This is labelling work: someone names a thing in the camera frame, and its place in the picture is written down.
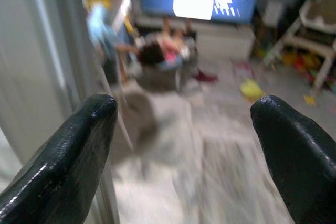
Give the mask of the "grey toy basket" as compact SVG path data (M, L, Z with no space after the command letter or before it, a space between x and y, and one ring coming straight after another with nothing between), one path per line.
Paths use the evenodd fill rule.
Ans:
M198 51L194 38L184 40L186 47L182 56L172 63L163 62L155 67L143 66L134 75L139 86L148 91L172 91L180 92L183 86L196 73L198 63Z

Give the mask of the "child with dark hair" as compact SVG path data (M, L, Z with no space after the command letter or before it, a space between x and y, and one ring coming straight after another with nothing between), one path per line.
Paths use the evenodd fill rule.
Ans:
M145 66L156 66L162 63L173 64L178 59L188 59L192 53L187 44L184 31L173 30L168 18L163 18L163 29L153 34L152 39L140 46L126 43L116 43L115 48L120 52L132 52L138 62Z

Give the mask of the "red cloth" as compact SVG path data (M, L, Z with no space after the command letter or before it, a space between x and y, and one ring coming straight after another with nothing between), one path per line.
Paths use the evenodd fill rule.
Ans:
M201 70L198 70L197 73L193 76L199 82L216 82L218 81L218 76L205 74Z

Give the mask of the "white high chair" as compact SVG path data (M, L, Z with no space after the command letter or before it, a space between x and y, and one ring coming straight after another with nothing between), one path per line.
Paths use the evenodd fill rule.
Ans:
M312 86L312 92L317 93L336 61L336 0L306 0L299 16L267 52L264 66L271 65L285 46L308 50L324 59Z

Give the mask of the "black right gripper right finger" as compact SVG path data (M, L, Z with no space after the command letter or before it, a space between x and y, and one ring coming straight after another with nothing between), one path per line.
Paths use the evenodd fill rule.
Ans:
M272 180L295 224L336 224L336 141L283 99L250 108Z

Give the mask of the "white door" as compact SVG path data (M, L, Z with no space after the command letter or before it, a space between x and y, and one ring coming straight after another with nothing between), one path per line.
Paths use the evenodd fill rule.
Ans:
M82 0L0 0L0 129L22 167L99 77ZM84 224L120 224L109 157Z

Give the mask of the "yellow toy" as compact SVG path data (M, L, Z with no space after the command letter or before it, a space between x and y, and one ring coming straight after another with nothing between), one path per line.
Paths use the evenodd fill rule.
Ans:
M249 102L256 102L264 96L261 87L253 79L246 79L240 86L240 92Z

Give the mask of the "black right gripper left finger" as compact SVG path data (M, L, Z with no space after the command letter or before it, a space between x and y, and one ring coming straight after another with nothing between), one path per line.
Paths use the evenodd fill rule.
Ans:
M0 193L0 224L84 224L117 116L114 97L89 97Z

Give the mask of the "white television cabinet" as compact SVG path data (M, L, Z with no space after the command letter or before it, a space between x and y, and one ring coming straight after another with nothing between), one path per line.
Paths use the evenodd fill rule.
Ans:
M248 60L256 39L249 25L191 21L196 32L196 45L201 56Z

